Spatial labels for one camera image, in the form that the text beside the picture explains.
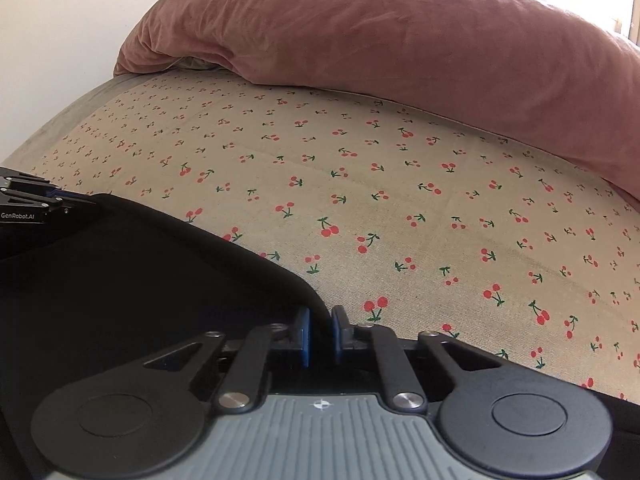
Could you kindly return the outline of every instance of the black cloth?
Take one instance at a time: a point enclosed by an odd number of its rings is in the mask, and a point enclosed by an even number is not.
[[[292,321],[301,305],[316,352],[331,341],[326,307],[293,273],[153,209],[92,200],[102,213],[72,234],[64,222],[4,238],[0,228],[0,256],[31,246],[0,260],[0,406],[35,480],[49,467],[31,440],[31,414],[65,384],[208,330],[243,338]]]

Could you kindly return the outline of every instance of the pillow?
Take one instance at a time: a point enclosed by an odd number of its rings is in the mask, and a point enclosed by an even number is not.
[[[640,198],[639,52],[537,0],[160,0],[115,73],[193,56],[255,84],[370,94],[513,137]]]

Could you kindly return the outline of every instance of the mattress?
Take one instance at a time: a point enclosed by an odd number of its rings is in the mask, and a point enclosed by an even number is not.
[[[438,330],[640,402],[639,213],[515,140],[367,96],[171,70],[101,86],[5,165],[240,244],[356,322]]]

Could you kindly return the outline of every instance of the gray ribbed plate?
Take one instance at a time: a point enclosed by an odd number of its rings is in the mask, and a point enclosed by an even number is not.
[[[454,459],[423,418],[388,412],[362,395],[269,396],[256,412],[220,418],[186,459],[146,480],[488,478]]]

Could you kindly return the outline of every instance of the pink blanket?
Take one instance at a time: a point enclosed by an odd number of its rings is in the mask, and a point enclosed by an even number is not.
[[[537,0],[159,0],[114,72],[193,56],[513,137],[640,197],[640,52]]]

